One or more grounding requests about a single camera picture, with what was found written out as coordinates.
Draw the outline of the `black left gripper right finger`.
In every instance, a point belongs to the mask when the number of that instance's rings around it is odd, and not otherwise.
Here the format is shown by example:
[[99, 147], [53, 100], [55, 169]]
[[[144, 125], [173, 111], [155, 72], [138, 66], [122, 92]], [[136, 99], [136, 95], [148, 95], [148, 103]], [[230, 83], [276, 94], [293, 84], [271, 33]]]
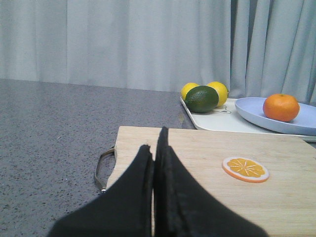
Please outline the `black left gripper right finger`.
[[155, 236], [266, 237], [251, 223], [209, 194], [184, 167], [160, 131], [154, 171]]

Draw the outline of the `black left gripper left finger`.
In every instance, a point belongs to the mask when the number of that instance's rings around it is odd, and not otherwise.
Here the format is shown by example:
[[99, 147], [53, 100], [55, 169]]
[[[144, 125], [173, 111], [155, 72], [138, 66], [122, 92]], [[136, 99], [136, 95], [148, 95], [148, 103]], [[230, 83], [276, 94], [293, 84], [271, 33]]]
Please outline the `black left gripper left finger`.
[[58, 220], [50, 237], [149, 237], [154, 161], [142, 145], [127, 170], [86, 206]]

